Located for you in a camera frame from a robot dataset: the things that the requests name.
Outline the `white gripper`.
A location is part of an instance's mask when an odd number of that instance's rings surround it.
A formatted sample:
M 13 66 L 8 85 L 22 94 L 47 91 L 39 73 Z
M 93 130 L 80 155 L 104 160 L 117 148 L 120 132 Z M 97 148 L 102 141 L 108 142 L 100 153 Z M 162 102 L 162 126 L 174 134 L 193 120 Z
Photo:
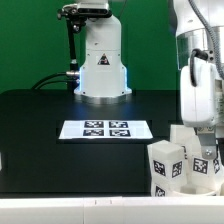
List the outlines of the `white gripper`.
M 217 158 L 215 125 L 224 121 L 224 89 L 216 66 L 194 59 L 196 86 L 190 78 L 190 65 L 182 68 L 180 76 L 181 117 L 185 126 L 197 127 L 202 157 Z

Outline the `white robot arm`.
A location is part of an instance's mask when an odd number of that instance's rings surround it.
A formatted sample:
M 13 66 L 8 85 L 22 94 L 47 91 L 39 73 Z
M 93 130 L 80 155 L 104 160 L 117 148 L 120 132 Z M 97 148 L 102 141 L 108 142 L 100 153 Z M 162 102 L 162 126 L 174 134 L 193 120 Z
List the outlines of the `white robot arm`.
M 191 38 L 196 31 L 204 32 L 210 46 L 191 47 L 188 64 L 181 68 L 181 116 L 185 126 L 197 129 L 202 157 L 217 156 L 215 126 L 224 112 L 224 94 L 216 90 L 224 80 L 219 38 L 216 30 L 223 25 L 215 21 L 221 0 L 174 0 L 177 15 L 176 37 Z M 86 57 L 80 68 L 80 84 L 74 90 L 77 98 L 91 103 L 114 103 L 127 98 L 132 90 L 127 87 L 127 74 L 121 59 L 121 24 L 116 19 L 108 0 L 78 0 L 75 13 L 86 24 Z

